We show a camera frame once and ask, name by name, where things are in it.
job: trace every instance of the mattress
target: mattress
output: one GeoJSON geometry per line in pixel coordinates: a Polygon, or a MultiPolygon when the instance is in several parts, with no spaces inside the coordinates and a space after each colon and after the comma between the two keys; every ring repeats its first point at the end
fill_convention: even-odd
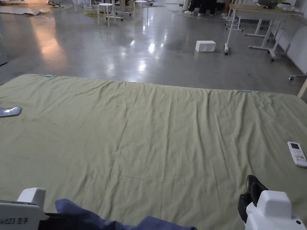
{"type": "Polygon", "coordinates": [[[287,94],[195,89],[43,75],[0,87],[0,199],[47,190],[104,219],[154,216],[198,229],[244,229],[246,178],[288,194],[307,223],[307,105],[287,94]]]}

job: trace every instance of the white foam block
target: white foam block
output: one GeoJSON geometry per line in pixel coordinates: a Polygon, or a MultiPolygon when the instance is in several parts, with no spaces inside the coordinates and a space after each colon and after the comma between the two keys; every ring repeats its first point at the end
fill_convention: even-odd
{"type": "Polygon", "coordinates": [[[213,52],[216,43],[214,41],[196,41],[195,49],[198,52],[213,52]]]}

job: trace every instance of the navy fabric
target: navy fabric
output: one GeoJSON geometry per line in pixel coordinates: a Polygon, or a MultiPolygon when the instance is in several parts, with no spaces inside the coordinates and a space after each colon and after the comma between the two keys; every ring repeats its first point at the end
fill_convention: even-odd
{"type": "Polygon", "coordinates": [[[197,230],[195,227],[182,227],[155,217],[146,217],[138,226],[106,221],[67,199],[57,200],[56,210],[58,213],[76,217],[78,220],[77,230],[197,230]]]}

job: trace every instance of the white remote control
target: white remote control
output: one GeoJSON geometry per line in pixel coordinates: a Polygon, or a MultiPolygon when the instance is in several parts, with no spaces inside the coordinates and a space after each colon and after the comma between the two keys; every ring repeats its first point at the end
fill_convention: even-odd
{"type": "Polygon", "coordinates": [[[298,167],[307,167],[307,162],[301,145],[296,142],[288,141],[288,146],[294,163],[298,167]]]}

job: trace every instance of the person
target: person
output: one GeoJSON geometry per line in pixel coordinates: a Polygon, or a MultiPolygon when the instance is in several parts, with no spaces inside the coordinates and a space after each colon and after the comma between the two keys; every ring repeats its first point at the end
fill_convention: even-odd
{"type": "MultiPolygon", "coordinates": [[[[207,9],[210,10],[210,16],[215,16],[215,8],[216,8],[217,0],[202,0],[200,4],[200,9],[197,16],[204,15],[207,9]]],[[[192,15],[195,8],[199,5],[199,0],[192,0],[189,6],[189,9],[185,11],[185,14],[192,15]]]]}
{"type": "Polygon", "coordinates": [[[200,6],[200,3],[201,3],[201,0],[192,0],[188,10],[185,11],[184,13],[188,14],[188,15],[192,15],[192,13],[195,10],[195,8],[200,6]]]}
{"type": "Polygon", "coordinates": [[[221,14],[221,15],[224,16],[224,17],[228,16],[230,1],[231,1],[231,0],[225,0],[224,13],[221,14]]]}
{"type": "Polygon", "coordinates": [[[199,14],[205,14],[207,9],[210,10],[210,16],[215,16],[216,1],[217,0],[203,0],[200,5],[198,16],[200,16],[199,14]]]}

